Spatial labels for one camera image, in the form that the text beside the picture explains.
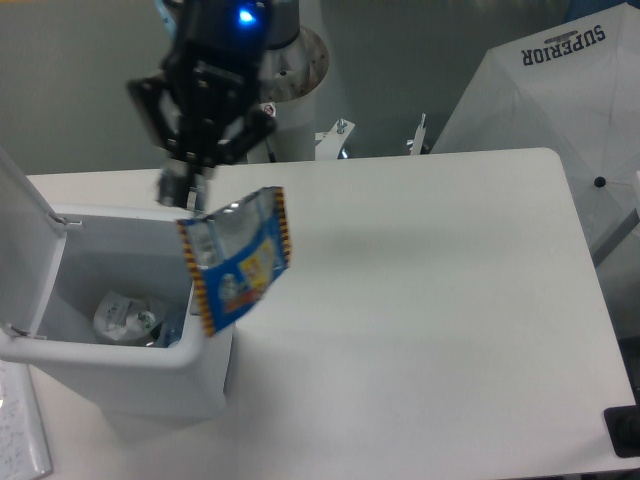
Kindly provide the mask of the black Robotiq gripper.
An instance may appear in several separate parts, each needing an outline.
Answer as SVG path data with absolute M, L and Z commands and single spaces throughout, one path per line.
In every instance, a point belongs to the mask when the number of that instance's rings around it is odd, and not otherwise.
M 152 142 L 168 157 L 158 180 L 157 202 L 186 206 L 197 216 L 205 210 L 212 171 L 238 163 L 277 129 L 276 119 L 257 108 L 274 5 L 161 5 L 175 23 L 172 46 L 162 61 L 165 75 L 129 80 L 126 89 Z M 168 89 L 180 112 L 178 135 L 161 108 Z

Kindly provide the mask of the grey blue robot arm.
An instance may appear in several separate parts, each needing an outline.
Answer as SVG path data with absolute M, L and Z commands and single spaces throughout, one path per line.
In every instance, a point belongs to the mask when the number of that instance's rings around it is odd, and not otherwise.
M 299 36 L 296 1 L 159 1 L 174 24 L 152 75 L 127 90 L 153 143 L 168 160 L 159 204 L 203 211 L 215 167 L 234 165 L 276 129 L 262 111 L 260 70 L 268 51 Z

